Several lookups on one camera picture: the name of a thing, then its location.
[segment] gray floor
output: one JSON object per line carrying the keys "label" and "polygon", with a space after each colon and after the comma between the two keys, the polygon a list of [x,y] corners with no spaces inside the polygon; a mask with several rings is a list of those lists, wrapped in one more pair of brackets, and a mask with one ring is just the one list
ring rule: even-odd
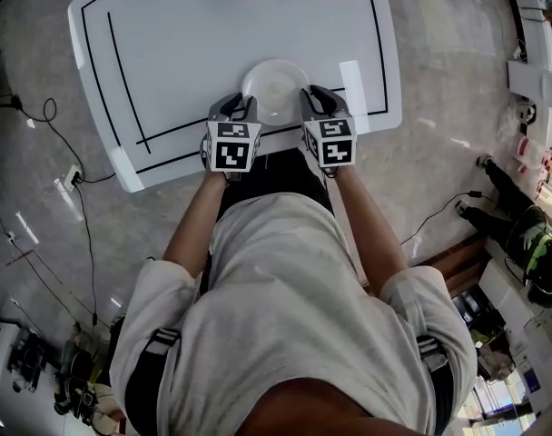
{"label": "gray floor", "polygon": [[[81,155],[89,179],[112,172],[95,131],[76,71],[66,9],[72,0],[4,0],[0,4],[0,71],[31,115],[42,115],[52,96],[58,103],[54,126]],[[403,94],[400,128],[362,137],[358,168],[400,240],[453,195],[492,193],[474,166],[479,154],[504,164],[497,142],[498,120],[510,98],[506,58],[516,33],[508,0],[389,0],[399,48]],[[93,309],[91,270],[84,222],[76,193],[54,184],[74,159],[45,124],[35,129],[17,112],[0,111],[0,214],[23,251],[35,249],[64,286],[35,258],[33,265],[73,315],[86,325]],[[93,234],[98,314],[108,323],[124,310],[137,273],[148,256],[161,256],[189,203],[200,175],[141,193],[124,192],[116,179],[86,185],[84,201]],[[346,216],[331,186],[340,223]],[[34,245],[17,213],[39,244]],[[472,234],[453,205],[404,246],[421,261]],[[0,231],[0,313],[40,327],[51,342],[63,340],[72,319],[36,278]],[[27,312],[24,317],[10,300]]]}

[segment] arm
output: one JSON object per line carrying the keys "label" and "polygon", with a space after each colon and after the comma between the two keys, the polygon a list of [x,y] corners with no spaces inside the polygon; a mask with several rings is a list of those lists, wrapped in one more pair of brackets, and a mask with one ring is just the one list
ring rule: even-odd
{"label": "arm", "polygon": [[165,261],[181,265],[193,278],[205,265],[224,190],[223,173],[205,173],[163,256]]}
{"label": "arm", "polygon": [[393,230],[357,176],[353,166],[342,166],[337,185],[360,262],[373,292],[379,296],[385,282],[408,268],[408,262]]}

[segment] shoe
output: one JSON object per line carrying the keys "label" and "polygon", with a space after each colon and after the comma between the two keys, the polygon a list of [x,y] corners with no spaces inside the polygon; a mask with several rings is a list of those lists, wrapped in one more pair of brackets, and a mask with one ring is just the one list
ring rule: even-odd
{"label": "shoe", "polygon": [[494,157],[492,155],[481,155],[476,160],[476,166],[486,169],[489,164],[494,163]]}
{"label": "shoe", "polygon": [[458,203],[456,203],[456,213],[463,218],[464,213],[466,212],[468,207],[469,205],[467,203],[465,203],[463,200],[460,200]]}

